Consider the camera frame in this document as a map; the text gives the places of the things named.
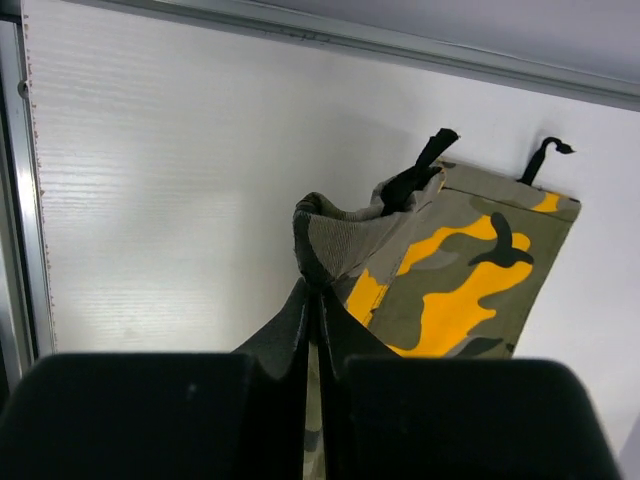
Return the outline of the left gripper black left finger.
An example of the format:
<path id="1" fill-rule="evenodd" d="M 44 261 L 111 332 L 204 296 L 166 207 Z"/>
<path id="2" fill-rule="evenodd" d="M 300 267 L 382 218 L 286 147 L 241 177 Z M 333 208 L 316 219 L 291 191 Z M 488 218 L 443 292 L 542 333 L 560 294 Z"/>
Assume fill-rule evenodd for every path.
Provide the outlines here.
<path id="1" fill-rule="evenodd" d="M 5 479 L 299 479 L 307 300 L 230 353 L 56 354 L 1 416 Z"/>

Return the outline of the camouflage yellow green trousers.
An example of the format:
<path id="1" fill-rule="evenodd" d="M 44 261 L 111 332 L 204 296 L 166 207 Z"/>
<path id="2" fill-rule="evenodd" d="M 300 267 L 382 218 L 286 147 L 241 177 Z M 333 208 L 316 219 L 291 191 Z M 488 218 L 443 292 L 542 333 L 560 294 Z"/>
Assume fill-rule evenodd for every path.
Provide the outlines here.
<path id="1" fill-rule="evenodd" d="M 555 136 L 523 173 L 503 176 L 445 157 L 431 136 L 416 162 L 345 211 L 312 192 L 295 207 L 299 271 L 332 293 L 358 337 L 404 358 L 507 360 L 581 205 L 535 185 Z"/>

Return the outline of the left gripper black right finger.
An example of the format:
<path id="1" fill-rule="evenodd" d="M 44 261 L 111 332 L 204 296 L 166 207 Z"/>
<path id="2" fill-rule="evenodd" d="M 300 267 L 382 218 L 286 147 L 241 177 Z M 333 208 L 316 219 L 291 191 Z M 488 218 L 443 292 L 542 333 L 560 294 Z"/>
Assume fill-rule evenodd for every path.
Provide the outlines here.
<path id="1" fill-rule="evenodd" d="M 581 382 L 546 360 L 406 359 L 317 298 L 330 479 L 616 479 Z"/>

